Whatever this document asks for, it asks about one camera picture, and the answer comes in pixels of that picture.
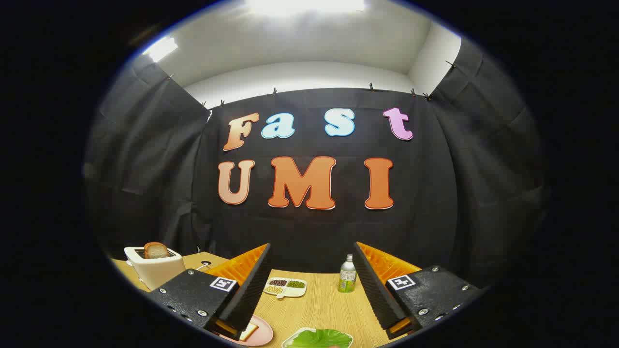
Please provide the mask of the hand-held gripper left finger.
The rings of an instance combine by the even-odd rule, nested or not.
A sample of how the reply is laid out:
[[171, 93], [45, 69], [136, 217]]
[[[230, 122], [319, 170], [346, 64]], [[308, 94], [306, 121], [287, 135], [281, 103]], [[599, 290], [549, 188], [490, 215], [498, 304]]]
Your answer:
[[270, 250], [265, 243], [206, 271], [188, 269], [147, 297], [201, 330], [240, 339], [272, 271]]

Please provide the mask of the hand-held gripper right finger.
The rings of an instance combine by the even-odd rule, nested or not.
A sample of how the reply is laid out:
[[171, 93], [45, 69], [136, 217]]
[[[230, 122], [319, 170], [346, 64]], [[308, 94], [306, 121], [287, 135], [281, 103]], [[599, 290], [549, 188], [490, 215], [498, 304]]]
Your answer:
[[361, 242], [354, 243], [353, 264], [389, 339], [448, 319], [483, 294], [446, 267], [421, 268]]

